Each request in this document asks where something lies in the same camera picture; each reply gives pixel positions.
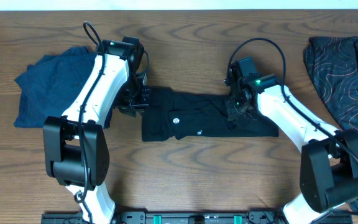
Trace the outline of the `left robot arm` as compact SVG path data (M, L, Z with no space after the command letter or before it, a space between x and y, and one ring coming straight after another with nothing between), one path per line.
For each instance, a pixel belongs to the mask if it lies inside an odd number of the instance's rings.
M115 108L136 116L148 107L147 72L138 71L146 55L144 46L135 37L100 42L91 75L75 101L61 116L45 120L47 175L73 194L81 210L46 213L42 223L115 222L116 204L105 184L110 156L103 129Z

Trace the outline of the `black Sydro t-shirt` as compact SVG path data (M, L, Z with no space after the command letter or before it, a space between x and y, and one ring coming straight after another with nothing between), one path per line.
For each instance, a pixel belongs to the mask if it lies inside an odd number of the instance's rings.
M187 136L277 137L278 126L258 113L229 115L227 95L176 92L152 87L149 107L142 115L142 140L181 140Z

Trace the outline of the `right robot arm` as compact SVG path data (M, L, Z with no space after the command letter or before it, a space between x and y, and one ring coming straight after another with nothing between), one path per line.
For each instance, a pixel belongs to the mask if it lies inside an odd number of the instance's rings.
M358 134L339 130L299 102L275 75L260 74L250 57L229 61L229 114L267 118L301 153L300 194L275 223L319 223L351 217L340 210L358 199Z

